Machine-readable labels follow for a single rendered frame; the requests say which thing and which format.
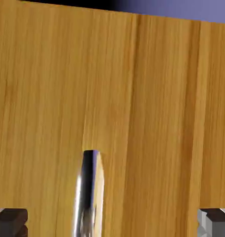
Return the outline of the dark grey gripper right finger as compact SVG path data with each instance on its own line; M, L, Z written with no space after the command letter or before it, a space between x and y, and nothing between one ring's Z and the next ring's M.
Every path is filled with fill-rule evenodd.
M199 209L197 219L197 237L225 237L225 208Z

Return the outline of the light wood drawer front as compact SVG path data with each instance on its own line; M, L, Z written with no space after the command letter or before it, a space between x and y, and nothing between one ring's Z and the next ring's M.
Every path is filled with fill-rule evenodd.
M0 208L72 237L88 149L103 237L197 237L225 208L225 24L0 0Z

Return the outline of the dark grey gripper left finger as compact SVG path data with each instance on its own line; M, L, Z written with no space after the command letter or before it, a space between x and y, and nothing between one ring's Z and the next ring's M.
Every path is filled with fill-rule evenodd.
M0 208L0 237L28 237L27 220L24 208Z

